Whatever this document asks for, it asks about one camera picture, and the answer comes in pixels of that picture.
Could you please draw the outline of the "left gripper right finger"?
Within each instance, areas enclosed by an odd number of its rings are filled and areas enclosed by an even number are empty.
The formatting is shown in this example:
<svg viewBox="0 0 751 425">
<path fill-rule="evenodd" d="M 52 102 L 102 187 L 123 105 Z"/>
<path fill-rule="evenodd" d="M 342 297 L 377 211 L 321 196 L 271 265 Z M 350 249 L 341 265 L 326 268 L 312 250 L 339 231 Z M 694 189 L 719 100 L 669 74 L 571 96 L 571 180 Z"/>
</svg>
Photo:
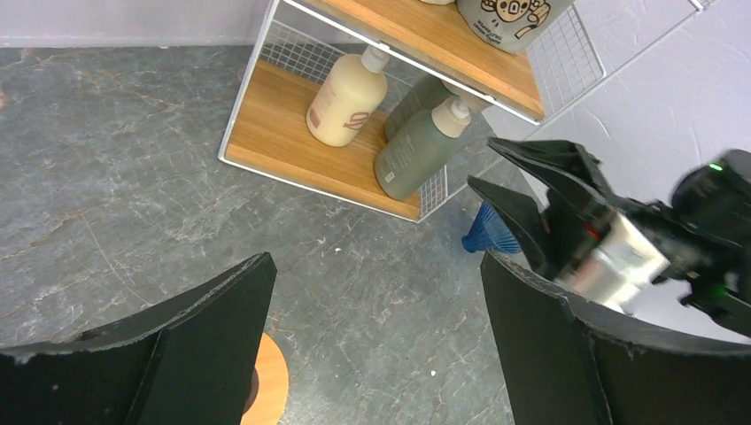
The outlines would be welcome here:
<svg viewBox="0 0 751 425">
<path fill-rule="evenodd" d="M 749 423 L 748 345 L 632 318 L 496 251 L 480 270 L 516 423 Z"/>
</svg>

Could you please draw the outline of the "blue cone coffee filter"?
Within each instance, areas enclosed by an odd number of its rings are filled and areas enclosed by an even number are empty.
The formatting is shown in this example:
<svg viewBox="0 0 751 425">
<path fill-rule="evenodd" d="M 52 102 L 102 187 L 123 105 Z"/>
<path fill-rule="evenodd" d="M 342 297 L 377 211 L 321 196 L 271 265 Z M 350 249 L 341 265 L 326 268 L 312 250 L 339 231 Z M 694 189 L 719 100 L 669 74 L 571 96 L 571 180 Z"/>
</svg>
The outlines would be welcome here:
<svg viewBox="0 0 751 425">
<path fill-rule="evenodd" d="M 483 202 L 461 245 L 467 252 L 494 250 L 505 254 L 522 251 L 514 235 L 496 211 Z"/>
</svg>

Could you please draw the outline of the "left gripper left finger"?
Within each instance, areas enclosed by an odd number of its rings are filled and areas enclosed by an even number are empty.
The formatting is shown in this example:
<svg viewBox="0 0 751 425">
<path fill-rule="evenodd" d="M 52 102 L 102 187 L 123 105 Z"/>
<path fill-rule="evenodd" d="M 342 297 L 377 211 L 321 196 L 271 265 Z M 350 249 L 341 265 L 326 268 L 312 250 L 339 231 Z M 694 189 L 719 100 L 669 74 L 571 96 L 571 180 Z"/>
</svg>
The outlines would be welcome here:
<svg viewBox="0 0 751 425">
<path fill-rule="evenodd" d="M 267 252 L 139 313 L 1 351 L 4 424 L 237 424 L 277 270 Z"/>
</svg>

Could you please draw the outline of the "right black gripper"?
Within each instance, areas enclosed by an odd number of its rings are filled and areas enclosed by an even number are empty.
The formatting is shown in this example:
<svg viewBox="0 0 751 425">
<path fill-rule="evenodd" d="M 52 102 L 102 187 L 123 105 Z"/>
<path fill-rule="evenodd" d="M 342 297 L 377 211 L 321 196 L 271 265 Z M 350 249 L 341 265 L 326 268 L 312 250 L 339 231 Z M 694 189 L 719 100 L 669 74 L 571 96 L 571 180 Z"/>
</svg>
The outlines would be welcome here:
<svg viewBox="0 0 751 425">
<path fill-rule="evenodd" d="M 615 205 L 616 195 L 600 161 L 580 143 L 566 140 L 517 142 L 491 137 L 488 146 L 543 182 L 569 205 Z M 532 271 L 554 275 L 551 236 L 532 197 L 474 176 L 471 188 L 506 223 Z M 589 240 L 554 277 L 554 282 L 589 301 L 630 314 L 631 301 L 671 265 L 663 238 L 634 215 L 617 212 L 606 229 L 585 230 Z"/>
</svg>

